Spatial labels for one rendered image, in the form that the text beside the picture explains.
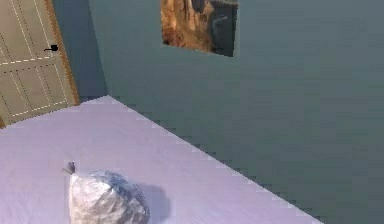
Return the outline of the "brown framed wall picture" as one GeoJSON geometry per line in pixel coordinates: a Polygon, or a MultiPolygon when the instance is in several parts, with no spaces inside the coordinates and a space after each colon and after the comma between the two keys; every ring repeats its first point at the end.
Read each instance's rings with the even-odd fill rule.
{"type": "Polygon", "coordinates": [[[240,0],[160,0],[162,43],[233,57],[240,0]]]}

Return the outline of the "beige panelled room door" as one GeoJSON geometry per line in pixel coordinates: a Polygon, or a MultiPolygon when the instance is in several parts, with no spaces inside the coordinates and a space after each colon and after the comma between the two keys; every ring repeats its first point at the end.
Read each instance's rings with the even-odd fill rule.
{"type": "Polygon", "coordinates": [[[53,1],[0,0],[0,129],[79,104],[53,1]]]}

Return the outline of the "grey tied rubbish bag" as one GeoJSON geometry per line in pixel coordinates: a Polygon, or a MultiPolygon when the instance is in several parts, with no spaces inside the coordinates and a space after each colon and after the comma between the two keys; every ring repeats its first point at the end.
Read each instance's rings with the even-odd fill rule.
{"type": "Polygon", "coordinates": [[[63,171],[69,174],[70,224],[149,224],[149,205],[134,182],[109,170],[80,173],[74,161],[63,171]]]}

